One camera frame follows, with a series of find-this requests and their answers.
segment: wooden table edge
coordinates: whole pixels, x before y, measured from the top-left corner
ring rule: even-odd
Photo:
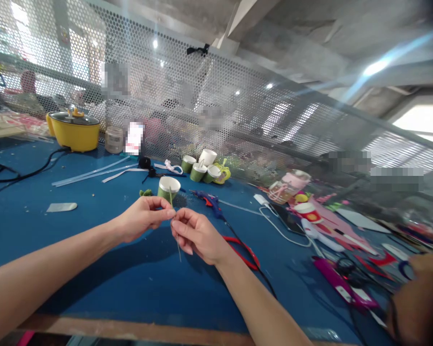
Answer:
[[[42,333],[98,336],[110,339],[147,340],[171,344],[202,346],[254,346],[249,334],[214,331],[198,328],[157,325],[114,320],[33,314],[18,329]],[[346,346],[313,341],[316,346]]]

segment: hand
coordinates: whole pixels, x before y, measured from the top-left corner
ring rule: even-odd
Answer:
[[[182,208],[171,223],[172,235],[189,255],[197,253],[207,264],[219,264],[232,252],[220,233],[202,214]]]
[[[162,221],[170,220],[175,215],[175,210],[164,198],[140,197],[130,208],[110,222],[120,233],[122,242],[129,243],[138,239],[148,229],[159,228]]]

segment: blue tabletop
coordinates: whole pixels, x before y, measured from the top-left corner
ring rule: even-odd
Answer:
[[[57,148],[57,144],[3,139],[0,163],[26,174],[40,168]],[[115,173],[53,187],[52,182],[121,159],[105,152],[102,146],[90,153],[58,153],[55,157],[60,158],[36,176],[10,186],[0,184],[0,265],[112,219],[139,197],[140,189],[150,188],[157,193],[159,179],[148,178],[141,184],[146,175],[143,172],[128,172],[107,183],[102,179]],[[121,165],[133,163],[127,161]],[[0,174],[0,178],[7,177],[12,175]],[[224,185],[179,179],[186,190],[205,190],[251,210],[259,207],[253,198],[259,191],[235,179]],[[69,212],[46,213],[50,203],[63,202],[75,202],[78,207]],[[205,214],[222,235],[232,235],[221,220],[213,217],[211,209],[191,193],[180,192],[174,204]],[[331,329],[343,342],[360,344],[345,302],[312,263],[311,256],[315,255],[312,247],[287,242],[261,216],[224,204],[221,209],[242,241],[257,255],[279,302],[301,327]],[[281,228],[278,220],[274,222]],[[376,232],[357,233],[370,241],[385,237],[379,243],[389,242],[386,236]],[[306,242],[299,235],[289,233],[288,237]],[[169,222],[165,222],[138,241],[107,253],[55,293],[39,312],[247,333],[242,316],[216,269],[196,255],[183,252],[181,255],[180,263]],[[356,315],[370,345],[377,342],[382,346],[391,345],[387,334],[374,320],[359,316],[358,312]]]

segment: blue table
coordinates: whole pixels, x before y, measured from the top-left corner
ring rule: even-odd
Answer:
[[[57,144],[2,139],[0,163],[28,173],[41,167],[57,148]],[[53,187],[52,182],[120,159],[118,155],[105,152],[102,146],[90,153],[56,155],[59,156],[50,168],[37,176],[8,187],[0,184],[0,265],[112,219],[139,197],[140,189],[150,188],[157,192],[159,179],[148,178],[142,185],[146,175],[142,172],[128,172],[105,184],[101,180],[114,173]],[[11,177],[11,174],[2,173],[0,177]],[[186,190],[205,190],[251,210],[259,207],[253,198],[259,191],[234,179],[224,185],[195,183],[189,178],[180,178],[180,181]],[[50,203],[61,202],[76,202],[78,208],[70,212],[46,213]],[[174,204],[205,214],[222,235],[232,235],[221,220],[213,217],[211,209],[191,193],[181,192]],[[261,216],[224,204],[221,208],[239,237],[258,256],[279,302],[301,327],[331,329],[343,342],[360,344],[344,301],[313,266],[311,256],[315,253],[312,247],[303,248],[287,242]],[[386,236],[375,232],[366,232],[365,236],[369,240],[384,237],[379,242],[388,242]],[[297,235],[289,234],[289,237],[305,241]],[[39,328],[38,323],[45,324],[42,316],[56,315],[66,319],[64,326],[54,319],[40,328],[125,338],[145,335],[154,339],[156,335],[157,340],[182,343],[221,343],[221,340],[226,340],[228,345],[236,340],[249,343],[242,316],[216,269],[198,256],[181,255],[182,263],[169,223],[165,222],[156,231],[147,232],[132,244],[115,248],[88,267],[55,293],[38,310],[40,315],[34,320],[31,318],[26,326]],[[74,319],[84,321],[77,325]],[[373,320],[364,320],[363,316],[358,319],[361,319],[361,329],[370,345],[392,344]],[[113,332],[106,325],[98,328],[102,325],[99,321],[97,327],[88,325],[87,321],[91,320],[117,321],[116,328],[121,329],[121,323],[129,327],[123,333]],[[132,325],[139,326],[139,334],[132,332]],[[150,328],[154,326],[169,328],[151,332]],[[200,336],[193,339],[189,336],[190,331],[196,331],[195,335]]]

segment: perforated metal panel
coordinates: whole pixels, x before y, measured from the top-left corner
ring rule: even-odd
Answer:
[[[142,119],[146,155],[179,162],[211,148],[234,176],[263,185],[347,149],[370,150],[379,166],[433,169],[426,141],[217,49],[187,55],[204,44],[125,16],[100,0],[0,0],[7,87],[26,89],[1,101],[38,116],[73,103],[102,131]],[[104,62],[126,66],[126,97],[103,99]]]

